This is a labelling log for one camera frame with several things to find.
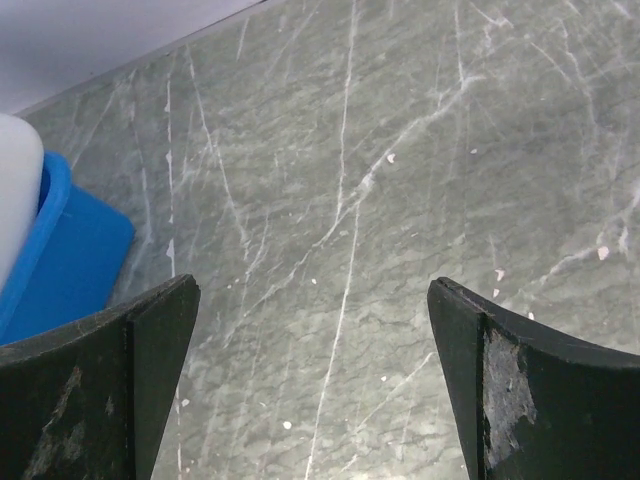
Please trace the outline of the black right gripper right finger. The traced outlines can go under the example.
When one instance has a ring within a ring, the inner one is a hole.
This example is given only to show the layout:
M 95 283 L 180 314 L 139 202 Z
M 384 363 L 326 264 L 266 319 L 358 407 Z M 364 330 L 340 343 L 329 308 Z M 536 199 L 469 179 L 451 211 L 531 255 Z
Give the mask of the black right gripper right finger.
M 472 479 L 636 479 L 639 358 L 440 277 L 428 311 Z

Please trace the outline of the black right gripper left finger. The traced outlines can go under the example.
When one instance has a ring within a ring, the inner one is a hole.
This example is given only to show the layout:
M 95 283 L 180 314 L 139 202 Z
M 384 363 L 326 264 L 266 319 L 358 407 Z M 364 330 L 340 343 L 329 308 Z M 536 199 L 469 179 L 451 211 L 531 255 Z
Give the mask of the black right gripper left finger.
M 200 295 L 181 275 L 2 347 L 2 478 L 150 478 Z

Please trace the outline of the translucent white plastic tub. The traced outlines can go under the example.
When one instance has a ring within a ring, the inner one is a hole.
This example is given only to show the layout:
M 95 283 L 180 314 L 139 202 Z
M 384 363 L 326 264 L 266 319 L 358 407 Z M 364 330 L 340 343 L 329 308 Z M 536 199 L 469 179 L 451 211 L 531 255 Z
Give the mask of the translucent white plastic tub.
M 32 228 L 44 162 L 40 135 L 25 120 L 1 114 L 0 231 L 4 287 Z

